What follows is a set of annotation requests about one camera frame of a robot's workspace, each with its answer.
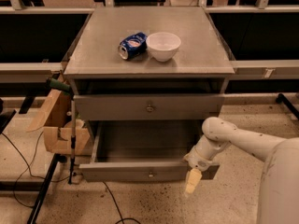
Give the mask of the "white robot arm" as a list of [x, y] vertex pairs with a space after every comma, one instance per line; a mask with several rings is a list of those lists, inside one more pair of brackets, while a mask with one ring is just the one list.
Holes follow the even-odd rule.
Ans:
[[213, 158], [234, 145], [263, 162], [257, 224], [299, 224], [299, 138], [281, 138], [238, 128], [211, 117], [202, 124], [202, 136], [184, 160], [191, 170], [185, 192], [195, 191]]

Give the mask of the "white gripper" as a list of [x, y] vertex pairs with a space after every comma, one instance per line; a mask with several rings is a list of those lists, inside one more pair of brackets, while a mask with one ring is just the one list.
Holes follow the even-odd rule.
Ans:
[[196, 145], [184, 156], [184, 160], [192, 168], [186, 174], [185, 192], [192, 194], [202, 179], [202, 172], [214, 164], [217, 154], [226, 149], [226, 142], [213, 141], [202, 136]]

